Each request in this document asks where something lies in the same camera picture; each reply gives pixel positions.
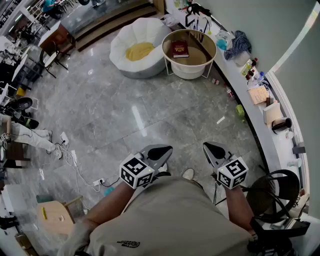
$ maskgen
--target paper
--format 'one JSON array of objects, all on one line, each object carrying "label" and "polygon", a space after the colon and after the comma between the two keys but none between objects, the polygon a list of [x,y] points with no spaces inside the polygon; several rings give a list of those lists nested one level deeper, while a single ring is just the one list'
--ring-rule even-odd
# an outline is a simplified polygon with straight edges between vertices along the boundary
[{"label": "paper", "polygon": [[263,85],[257,88],[250,89],[249,94],[254,105],[265,102],[269,97],[269,93]]},{"label": "paper", "polygon": [[216,122],[216,124],[218,125],[218,124],[220,124],[223,120],[225,119],[225,117],[223,116],[223,117],[221,117],[219,120],[218,120],[218,122]]}]

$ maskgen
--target marble floor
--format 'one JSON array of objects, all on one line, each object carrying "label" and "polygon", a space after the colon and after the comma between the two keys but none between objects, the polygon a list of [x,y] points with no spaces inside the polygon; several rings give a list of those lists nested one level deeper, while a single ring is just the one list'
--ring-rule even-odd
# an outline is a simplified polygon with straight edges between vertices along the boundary
[{"label": "marble floor", "polygon": [[[193,168],[194,179],[212,200],[215,182],[202,151],[205,141],[225,143],[243,157],[249,167],[246,185],[264,175],[258,167],[262,159],[255,138],[248,124],[236,116],[237,103],[228,98],[216,70],[212,69],[208,79],[183,80],[167,76],[165,71],[150,79],[129,79],[109,59],[116,34],[82,52],[73,51],[62,59],[68,71],[54,64],[50,71],[57,79],[44,71],[26,95],[38,99],[34,118],[40,129],[53,131],[53,142],[60,142],[60,134],[66,133],[69,150],[75,150],[80,173],[89,184],[100,178],[106,179],[106,185],[112,184],[118,178],[119,164],[129,153],[158,143],[173,146],[169,172],[180,176]],[[211,83],[212,78],[220,84]],[[30,164],[24,169],[8,169],[8,182],[22,185],[28,205],[28,210],[18,215],[21,229],[40,255],[54,256],[66,236],[43,229],[37,220],[36,195],[50,194],[55,200],[68,202],[80,194],[91,208],[103,197],[104,188],[95,192],[77,177],[78,189],[76,172],[63,159],[31,146],[27,153]],[[219,187],[217,201],[222,198],[224,189]],[[218,207],[228,215],[226,204]],[[69,208],[76,221],[84,215],[81,202]]]}]

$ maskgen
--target electrical cable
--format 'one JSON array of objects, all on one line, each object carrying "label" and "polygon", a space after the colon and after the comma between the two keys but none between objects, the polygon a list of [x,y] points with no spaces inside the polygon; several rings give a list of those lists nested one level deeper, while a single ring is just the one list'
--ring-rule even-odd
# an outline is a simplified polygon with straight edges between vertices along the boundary
[{"label": "electrical cable", "polygon": [[101,184],[102,186],[106,187],[106,188],[109,188],[109,187],[111,187],[112,185],[114,185],[115,183],[117,183],[119,179],[120,179],[120,177],[119,177],[114,183],[112,183],[112,184],[109,185],[109,186],[103,185],[101,181],[100,181],[100,184]]},{"label": "electrical cable", "polygon": [[215,183],[214,185],[214,194],[213,194],[213,204],[216,206],[216,201],[217,201],[217,188],[218,188],[218,182]]},{"label": "electrical cable", "polygon": [[[64,153],[64,160],[65,160],[65,162],[66,162],[69,166],[71,166],[71,167],[74,169],[74,171],[75,171],[75,180],[76,180],[76,187],[77,187],[77,190],[78,190],[78,194],[80,195],[80,188],[79,188],[79,183],[78,183],[78,175],[80,176],[80,178],[82,179],[82,181],[84,182],[84,184],[85,184],[86,186],[91,187],[91,188],[92,188],[95,192],[97,192],[97,193],[100,192],[100,191],[101,191],[101,186],[100,186],[100,184],[98,184],[98,185],[99,185],[99,188],[98,188],[98,190],[96,190],[96,189],[94,188],[94,187],[95,187],[94,185],[88,184],[88,183],[86,182],[86,180],[81,176],[81,174],[80,174],[80,168],[79,168],[77,162],[75,161],[74,156],[68,151],[68,147],[64,144],[64,141],[62,142],[62,144],[55,143],[55,145],[58,145],[58,146],[59,146],[61,152]],[[86,204],[83,202],[83,200],[81,200],[81,202],[82,202],[83,206],[84,206],[86,209],[90,210],[90,208],[88,208],[88,207],[86,206]]]}]

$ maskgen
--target green object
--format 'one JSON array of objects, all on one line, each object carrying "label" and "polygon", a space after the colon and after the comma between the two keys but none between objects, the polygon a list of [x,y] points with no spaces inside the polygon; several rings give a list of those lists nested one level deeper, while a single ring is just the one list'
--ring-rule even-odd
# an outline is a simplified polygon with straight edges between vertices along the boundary
[{"label": "green object", "polygon": [[37,194],[35,198],[38,204],[51,202],[54,200],[54,198],[50,194]]},{"label": "green object", "polygon": [[109,195],[113,190],[114,190],[113,187],[109,187],[109,188],[107,188],[107,189],[103,192],[103,195],[104,195],[104,196],[107,196],[107,195]]},{"label": "green object", "polygon": [[245,122],[245,110],[242,105],[237,105],[235,107],[236,115],[241,119],[242,122]]}]

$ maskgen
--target white pants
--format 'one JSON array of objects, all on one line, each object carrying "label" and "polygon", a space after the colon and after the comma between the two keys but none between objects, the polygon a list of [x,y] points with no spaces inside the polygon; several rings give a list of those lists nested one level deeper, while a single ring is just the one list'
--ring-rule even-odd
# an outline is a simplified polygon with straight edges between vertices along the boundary
[{"label": "white pants", "polygon": [[48,130],[35,130],[32,131],[27,127],[19,125],[19,136],[14,140],[15,142],[29,144],[31,146],[46,149],[47,151],[54,151],[55,144],[49,141],[49,131]]}]

